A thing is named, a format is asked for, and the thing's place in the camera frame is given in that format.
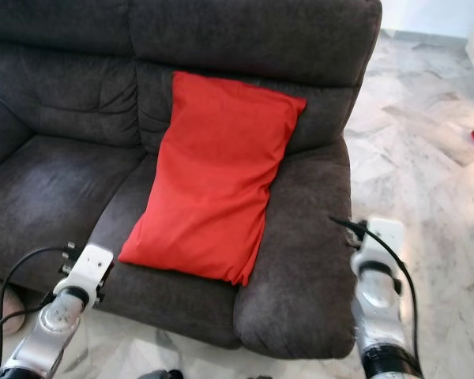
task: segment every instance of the pillow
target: pillow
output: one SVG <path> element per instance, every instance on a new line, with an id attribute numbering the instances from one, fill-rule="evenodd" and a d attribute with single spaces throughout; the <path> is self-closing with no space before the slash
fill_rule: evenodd
<path id="1" fill-rule="evenodd" d="M 175 72 L 171 124 L 121 262 L 247 285 L 269 186 L 306 100 Z"/>

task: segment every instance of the sofa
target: sofa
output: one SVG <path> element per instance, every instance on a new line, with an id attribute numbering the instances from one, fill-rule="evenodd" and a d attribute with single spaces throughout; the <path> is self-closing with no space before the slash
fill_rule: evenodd
<path id="1" fill-rule="evenodd" d="M 0 279 L 74 241 L 117 256 L 145 210 L 174 70 L 307 99 L 270 188 L 247 287 L 116 262 L 103 311 L 226 348 L 342 358 L 355 278 L 343 228 L 343 128 L 381 20 L 379 0 L 0 0 Z M 50 290 L 60 254 L 13 283 Z"/>

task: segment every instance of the sofa backrest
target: sofa backrest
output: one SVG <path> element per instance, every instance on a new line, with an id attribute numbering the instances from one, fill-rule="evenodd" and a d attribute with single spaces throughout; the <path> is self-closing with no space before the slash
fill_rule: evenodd
<path id="1" fill-rule="evenodd" d="M 173 70 L 236 78 L 308 99 L 297 152 L 340 136 L 380 20 L 379 0 L 0 0 L 0 99 L 37 133 L 157 152 Z"/>

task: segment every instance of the white wall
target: white wall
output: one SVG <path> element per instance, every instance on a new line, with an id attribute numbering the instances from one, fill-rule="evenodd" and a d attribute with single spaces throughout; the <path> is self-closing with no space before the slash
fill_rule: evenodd
<path id="1" fill-rule="evenodd" d="M 468 38 L 474 0 L 382 0 L 382 28 Z"/>

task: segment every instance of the white tile floor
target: white tile floor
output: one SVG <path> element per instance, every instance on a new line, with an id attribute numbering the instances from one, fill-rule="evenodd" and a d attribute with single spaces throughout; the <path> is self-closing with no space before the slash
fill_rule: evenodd
<path id="1" fill-rule="evenodd" d="M 345 130 L 353 213 L 407 227 L 402 257 L 419 292 L 426 378 L 474 379 L 473 128 L 474 72 L 463 49 L 380 38 Z M 403 311 L 409 319 L 407 297 Z M 89 355 L 77 374 L 58 377 L 130 379 L 160 367 L 180 367 L 186 379 L 364 377 L 356 351 L 340 361 L 280 361 L 97 311 L 85 323 L 75 341 Z M 69 352 L 65 367 L 80 352 Z"/>

